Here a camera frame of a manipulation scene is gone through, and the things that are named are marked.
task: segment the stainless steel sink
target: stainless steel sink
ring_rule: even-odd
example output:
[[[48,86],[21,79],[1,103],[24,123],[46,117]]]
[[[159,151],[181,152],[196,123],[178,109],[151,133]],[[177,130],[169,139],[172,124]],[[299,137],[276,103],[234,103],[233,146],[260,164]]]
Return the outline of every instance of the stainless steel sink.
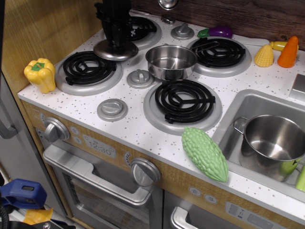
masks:
[[[301,165],[284,182],[276,181],[265,175],[242,167],[239,162],[243,135],[233,128],[233,121],[239,117],[251,119],[258,115],[278,115],[297,123],[305,131],[305,106],[292,103],[259,91],[243,90],[234,98],[222,118],[212,139],[221,148],[229,170],[244,177],[278,190],[305,203],[305,192],[295,188]],[[245,123],[236,123],[243,130]]]

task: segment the white countertop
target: white countertop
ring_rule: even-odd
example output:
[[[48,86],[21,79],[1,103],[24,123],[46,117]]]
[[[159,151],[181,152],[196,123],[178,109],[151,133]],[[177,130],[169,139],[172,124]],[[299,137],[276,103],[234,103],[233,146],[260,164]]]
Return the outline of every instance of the white countertop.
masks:
[[[171,29],[181,25],[182,22],[177,21],[173,25],[168,25],[157,17],[147,16],[147,18],[157,22],[162,29],[161,41],[155,46],[167,43],[185,47],[197,39],[197,37],[193,37],[190,40],[179,41],[171,37]],[[203,29],[203,27],[195,25],[189,25],[189,27],[194,29],[195,34]],[[233,39],[239,41],[242,37],[234,35]],[[99,31],[72,53],[91,51],[100,40],[102,40],[102,31]],[[244,89],[258,90],[305,105],[305,102],[288,97],[296,75],[298,73],[305,74],[305,52],[298,51],[295,66],[286,69],[276,63],[280,52],[274,51],[274,64],[267,68],[261,68],[256,66],[253,61],[254,55],[261,47],[245,46],[251,53],[252,64],[244,73],[228,78],[207,77],[197,73],[190,76],[190,79],[204,83],[217,93],[223,106],[222,117],[236,94]],[[37,88],[29,85],[18,93],[19,98],[305,225],[305,203],[231,171],[229,171],[226,183],[219,183],[207,178],[187,157],[182,147],[181,136],[166,134],[153,127],[146,120],[143,113],[143,101],[152,86],[147,89],[134,89],[127,84],[126,78],[136,69],[147,70],[145,54],[148,50],[141,50],[135,57],[122,62],[122,79],[112,89],[102,94],[74,96],[63,93],[58,88],[51,93],[42,94]],[[110,98],[121,99],[128,106],[127,116],[120,121],[105,122],[97,116],[98,105]],[[207,131],[207,134],[212,137],[218,125]]]

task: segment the purple eggplant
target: purple eggplant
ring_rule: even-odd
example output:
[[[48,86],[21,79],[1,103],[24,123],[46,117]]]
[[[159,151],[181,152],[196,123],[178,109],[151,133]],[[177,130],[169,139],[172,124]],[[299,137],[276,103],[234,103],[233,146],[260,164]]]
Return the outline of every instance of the purple eggplant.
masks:
[[[216,26],[210,29],[201,30],[198,32],[197,37],[209,37],[209,36],[218,36],[218,37],[227,37],[232,38],[233,32],[232,29],[228,26]]]

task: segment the toy yellow bell pepper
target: toy yellow bell pepper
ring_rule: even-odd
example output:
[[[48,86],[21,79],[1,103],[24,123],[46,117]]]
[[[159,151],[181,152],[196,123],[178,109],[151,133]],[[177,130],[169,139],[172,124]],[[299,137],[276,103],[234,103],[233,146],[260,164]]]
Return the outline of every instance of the toy yellow bell pepper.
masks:
[[[29,82],[38,87],[42,93],[55,90],[55,67],[48,59],[39,58],[31,61],[23,72]]]

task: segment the green bitter melon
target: green bitter melon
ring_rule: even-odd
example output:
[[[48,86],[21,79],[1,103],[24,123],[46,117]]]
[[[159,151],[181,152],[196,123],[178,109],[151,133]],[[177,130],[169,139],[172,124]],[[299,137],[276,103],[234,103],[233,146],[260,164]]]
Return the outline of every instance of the green bitter melon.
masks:
[[[192,162],[209,178],[221,182],[228,180],[225,157],[207,133],[195,127],[185,127],[182,145]]]

